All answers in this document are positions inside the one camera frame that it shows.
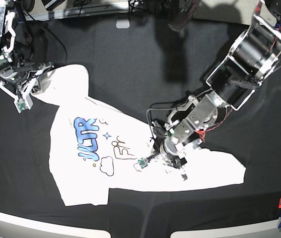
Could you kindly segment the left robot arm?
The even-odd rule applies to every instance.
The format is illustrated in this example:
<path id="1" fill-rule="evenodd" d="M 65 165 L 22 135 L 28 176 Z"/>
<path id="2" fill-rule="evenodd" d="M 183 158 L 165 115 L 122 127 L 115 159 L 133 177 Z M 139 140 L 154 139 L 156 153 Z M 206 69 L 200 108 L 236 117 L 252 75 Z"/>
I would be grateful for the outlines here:
<path id="1" fill-rule="evenodd" d="M 188 157 L 205 134 L 240 110 L 264 81 L 281 68 L 281 0 L 259 0 L 249 27 L 231 45 L 224 59 L 205 79 L 207 90 L 189 95 L 169 109 L 164 125 L 153 123 L 152 154 L 137 167 L 187 178 Z"/>

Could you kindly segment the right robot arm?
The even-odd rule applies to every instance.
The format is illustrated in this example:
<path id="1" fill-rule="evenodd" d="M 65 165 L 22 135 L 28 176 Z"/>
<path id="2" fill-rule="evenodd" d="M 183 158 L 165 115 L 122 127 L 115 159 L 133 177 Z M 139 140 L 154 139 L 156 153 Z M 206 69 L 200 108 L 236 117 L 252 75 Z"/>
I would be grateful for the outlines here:
<path id="1" fill-rule="evenodd" d="M 41 75 L 53 64 L 43 58 L 43 31 L 37 36 L 25 15 L 33 0 L 0 0 L 0 79 L 21 97 L 26 88 L 41 91 Z"/>

